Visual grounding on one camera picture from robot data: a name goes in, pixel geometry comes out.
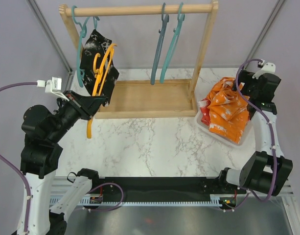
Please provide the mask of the yellow hanger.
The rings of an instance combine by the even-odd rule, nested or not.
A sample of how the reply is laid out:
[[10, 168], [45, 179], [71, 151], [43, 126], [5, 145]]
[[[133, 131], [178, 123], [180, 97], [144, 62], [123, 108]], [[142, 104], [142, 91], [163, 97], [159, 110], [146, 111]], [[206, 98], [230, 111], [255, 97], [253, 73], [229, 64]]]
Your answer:
[[92, 96], [101, 96], [104, 84], [106, 82], [107, 74], [111, 69], [113, 57], [115, 53], [115, 47], [117, 44], [111, 43], [108, 49], [106, 50], [99, 67], [96, 66], [97, 60], [101, 57], [99, 52], [94, 53], [92, 70], [94, 73], [95, 83], [93, 87]]

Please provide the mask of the grey-blue hanger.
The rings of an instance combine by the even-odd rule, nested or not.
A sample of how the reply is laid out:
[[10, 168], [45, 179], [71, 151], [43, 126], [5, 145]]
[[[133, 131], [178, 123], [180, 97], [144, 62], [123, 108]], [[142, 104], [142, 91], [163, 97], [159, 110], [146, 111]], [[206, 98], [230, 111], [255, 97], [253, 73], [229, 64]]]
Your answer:
[[162, 27], [159, 30], [159, 39], [158, 39], [156, 53], [155, 53], [152, 71], [151, 71], [151, 78], [150, 78], [151, 85], [155, 85], [156, 72], [157, 72], [158, 64], [159, 64], [160, 57], [161, 57], [161, 51], [162, 51], [162, 46], [163, 46], [163, 41], [164, 41], [164, 37], [165, 37], [167, 24], [169, 22], [169, 14], [165, 14], [165, 6], [166, 6], [166, 3], [164, 2], [162, 5], [162, 12], [161, 12]]

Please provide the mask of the red white-speckled trousers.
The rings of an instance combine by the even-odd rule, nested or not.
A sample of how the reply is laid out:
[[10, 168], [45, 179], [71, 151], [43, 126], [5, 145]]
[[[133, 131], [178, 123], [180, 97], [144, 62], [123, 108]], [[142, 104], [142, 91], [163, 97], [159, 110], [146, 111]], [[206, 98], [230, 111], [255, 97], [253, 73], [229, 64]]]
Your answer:
[[209, 108], [208, 108], [209, 105], [210, 105], [210, 101], [207, 98], [204, 98], [198, 102], [198, 106], [202, 113], [201, 122], [206, 126], [209, 126], [210, 124], [210, 116], [209, 116]]

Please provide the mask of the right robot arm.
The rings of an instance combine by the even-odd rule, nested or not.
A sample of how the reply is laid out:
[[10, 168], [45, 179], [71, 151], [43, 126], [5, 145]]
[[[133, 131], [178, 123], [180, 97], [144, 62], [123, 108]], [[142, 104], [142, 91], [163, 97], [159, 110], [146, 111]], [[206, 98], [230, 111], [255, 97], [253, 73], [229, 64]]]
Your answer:
[[241, 170], [226, 167], [220, 172], [218, 190], [228, 193], [240, 187], [277, 196], [293, 169], [293, 162], [284, 157], [277, 138], [273, 98], [281, 79], [273, 72], [255, 78], [253, 72], [241, 70], [237, 82], [244, 84], [241, 94], [249, 97], [247, 110], [254, 128], [255, 152]]

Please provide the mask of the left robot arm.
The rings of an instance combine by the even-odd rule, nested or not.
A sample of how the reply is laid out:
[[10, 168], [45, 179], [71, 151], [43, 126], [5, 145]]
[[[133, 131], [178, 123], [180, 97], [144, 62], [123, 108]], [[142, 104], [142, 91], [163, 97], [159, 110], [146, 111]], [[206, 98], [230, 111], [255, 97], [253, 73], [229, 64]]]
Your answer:
[[26, 192], [20, 235], [63, 235], [78, 202], [87, 192], [95, 193], [100, 188], [98, 172], [82, 169], [63, 196], [62, 204], [49, 205], [63, 152], [59, 141], [78, 120], [91, 120], [107, 101], [105, 96], [82, 96], [74, 91], [65, 91], [63, 96], [58, 99], [59, 108], [54, 113], [43, 105], [34, 105], [23, 116], [25, 139], [20, 171]]

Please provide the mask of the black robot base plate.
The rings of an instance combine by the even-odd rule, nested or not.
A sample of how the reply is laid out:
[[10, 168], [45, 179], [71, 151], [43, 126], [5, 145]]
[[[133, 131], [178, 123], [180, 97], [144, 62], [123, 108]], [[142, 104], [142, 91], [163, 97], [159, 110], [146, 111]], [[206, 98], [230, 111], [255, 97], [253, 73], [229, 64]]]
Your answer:
[[124, 203], [176, 203], [206, 202], [214, 195], [242, 195], [244, 189], [226, 182], [226, 172], [217, 177], [93, 177], [92, 187], [115, 183], [117, 186], [104, 185], [103, 202]]

